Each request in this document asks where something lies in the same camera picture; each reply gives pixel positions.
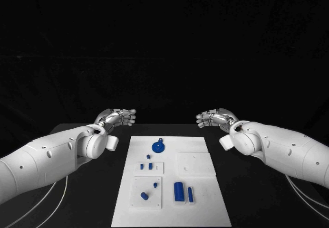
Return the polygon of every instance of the small blue piece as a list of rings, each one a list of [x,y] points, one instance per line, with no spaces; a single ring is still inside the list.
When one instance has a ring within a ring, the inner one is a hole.
[[[189,202],[193,203],[193,194],[192,194],[192,188],[187,188],[187,194],[189,194]]]
[[[144,192],[141,193],[141,195],[140,195],[140,196],[141,196],[141,198],[143,198],[144,200],[147,200],[147,199],[148,199],[148,195],[147,195]]]
[[[174,192],[174,201],[183,202],[184,197],[183,197],[183,183],[176,182],[173,184],[173,192]]]
[[[163,152],[164,150],[164,144],[163,144],[163,139],[160,138],[157,142],[153,143],[151,145],[151,150],[156,152],[156,153],[160,153]]]

